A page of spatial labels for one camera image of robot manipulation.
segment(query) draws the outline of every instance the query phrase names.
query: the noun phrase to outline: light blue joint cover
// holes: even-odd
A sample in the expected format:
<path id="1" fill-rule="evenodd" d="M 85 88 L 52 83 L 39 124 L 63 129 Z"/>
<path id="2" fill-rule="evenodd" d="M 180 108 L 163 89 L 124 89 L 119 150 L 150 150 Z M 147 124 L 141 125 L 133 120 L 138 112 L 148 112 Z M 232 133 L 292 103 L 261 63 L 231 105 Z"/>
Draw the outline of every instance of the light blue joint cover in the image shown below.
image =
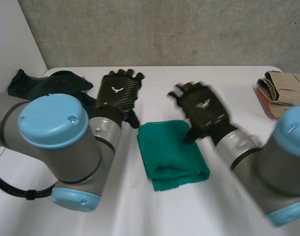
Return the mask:
<path id="1" fill-rule="evenodd" d="M 69 210 L 77 210 L 82 212 L 91 212 L 97 208 L 101 197 L 71 188 L 53 188 L 52 201 Z"/>
<path id="2" fill-rule="evenodd" d="M 282 226 L 300 218 L 300 201 L 266 215 L 275 226 Z"/>
<path id="3" fill-rule="evenodd" d="M 49 94 L 30 102 L 21 111 L 18 126 L 28 143 L 58 149 L 81 139 L 89 127 L 89 118 L 75 97 Z"/>
<path id="4" fill-rule="evenodd" d="M 284 150 L 300 157 L 300 106 L 290 108 L 279 119 L 272 135 Z"/>

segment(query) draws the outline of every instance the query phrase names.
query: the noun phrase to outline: folded khaki pants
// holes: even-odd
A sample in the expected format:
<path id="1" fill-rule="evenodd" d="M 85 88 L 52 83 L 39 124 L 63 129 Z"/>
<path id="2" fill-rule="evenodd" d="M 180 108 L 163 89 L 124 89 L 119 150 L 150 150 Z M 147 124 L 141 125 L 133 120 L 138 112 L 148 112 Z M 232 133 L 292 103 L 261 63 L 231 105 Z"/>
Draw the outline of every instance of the folded khaki pants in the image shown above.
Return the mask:
<path id="1" fill-rule="evenodd" d="M 268 71 L 257 88 L 269 101 L 269 109 L 279 118 L 291 106 L 300 105 L 300 74 Z"/>

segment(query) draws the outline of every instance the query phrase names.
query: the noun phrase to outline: white wall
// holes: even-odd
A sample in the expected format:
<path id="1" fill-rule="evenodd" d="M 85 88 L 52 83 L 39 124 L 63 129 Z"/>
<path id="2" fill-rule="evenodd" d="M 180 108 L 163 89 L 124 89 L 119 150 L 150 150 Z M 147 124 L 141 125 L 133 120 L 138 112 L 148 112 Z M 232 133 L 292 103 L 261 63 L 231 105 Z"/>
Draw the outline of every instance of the white wall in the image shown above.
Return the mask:
<path id="1" fill-rule="evenodd" d="M 17 0 L 0 0 L 0 92 L 20 68 L 35 77 L 47 71 Z"/>

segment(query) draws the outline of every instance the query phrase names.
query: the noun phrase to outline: white logo on hand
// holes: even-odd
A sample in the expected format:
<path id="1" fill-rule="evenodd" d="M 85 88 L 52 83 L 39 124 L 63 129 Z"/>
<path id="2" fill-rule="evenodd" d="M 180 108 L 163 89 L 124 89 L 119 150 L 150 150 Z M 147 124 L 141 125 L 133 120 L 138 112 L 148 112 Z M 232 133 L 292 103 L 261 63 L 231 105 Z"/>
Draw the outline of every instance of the white logo on hand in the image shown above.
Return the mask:
<path id="1" fill-rule="evenodd" d="M 113 90 L 115 93 L 118 93 L 118 92 L 122 91 L 123 89 L 124 89 L 124 88 L 116 89 L 116 88 L 112 87 L 112 90 Z"/>
<path id="2" fill-rule="evenodd" d="M 196 105 L 196 107 L 198 107 L 198 108 L 206 108 L 207 106 L 209 106 L 209 103 L 210 103 L 210 99 L 208 99 L 207 101 L 205 101 L 204 103 L 198 103 L 197 105 Z"/>

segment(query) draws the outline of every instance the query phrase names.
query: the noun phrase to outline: green towel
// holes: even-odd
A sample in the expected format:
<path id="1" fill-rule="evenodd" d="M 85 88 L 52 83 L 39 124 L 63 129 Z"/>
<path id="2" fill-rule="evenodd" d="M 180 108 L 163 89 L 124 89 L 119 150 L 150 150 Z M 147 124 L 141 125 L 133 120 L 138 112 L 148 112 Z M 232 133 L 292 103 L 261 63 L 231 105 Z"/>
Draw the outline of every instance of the green towel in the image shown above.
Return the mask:
<path id="1" fill-rule="evenodd" d="M 149 122 L 139 127 L 139 149 L 155 191 L 209 178 L 210 170 L 197 144 L 183 141 L 188 130 L 184 120 Z"/>

